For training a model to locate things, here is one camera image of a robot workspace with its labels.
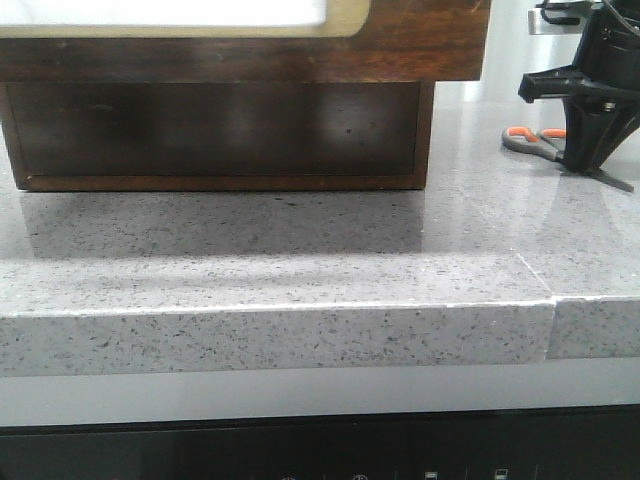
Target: wood grain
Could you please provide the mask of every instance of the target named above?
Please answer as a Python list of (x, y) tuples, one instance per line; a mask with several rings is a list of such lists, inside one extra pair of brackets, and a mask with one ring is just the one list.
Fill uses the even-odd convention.
[(489, 0), (372, 0), (349, 38), (0, 39), (0, 82), (413, 82), (480, 75)]
[(21, 83), (9, 94), (31, 175), (388, 176), (414, 169), (417, 83)]

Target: dark wooden cabinet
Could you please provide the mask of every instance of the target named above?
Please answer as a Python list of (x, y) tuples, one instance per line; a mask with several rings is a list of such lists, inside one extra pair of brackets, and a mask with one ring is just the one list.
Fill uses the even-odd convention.
[(411, 189), (488, 1), (372, 0), (348, 38), (0, 38), (18, 187)]

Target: speckled stone surface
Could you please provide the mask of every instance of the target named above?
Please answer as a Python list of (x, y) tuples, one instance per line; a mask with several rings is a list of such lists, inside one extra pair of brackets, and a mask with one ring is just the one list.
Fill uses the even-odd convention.
[[(530, 6), (438, 87), (426, 192), (29, 194), (3, 151), (0, 375), (639, 355), (640, 194), (500, 147), (563, 122), (516, 95), (578, 40), (505, 21)], [(636, 187), (639, 135), (605, 164)]]
[(639, 305), (639, 298), (560, 303), (549, 358), (640, 356)]
[(551, 305), (242, 312), (32, 318), (29, 328), (14, 318), (0, 326), (0, 366), (28, 376), (539, 362), (551, 314)]

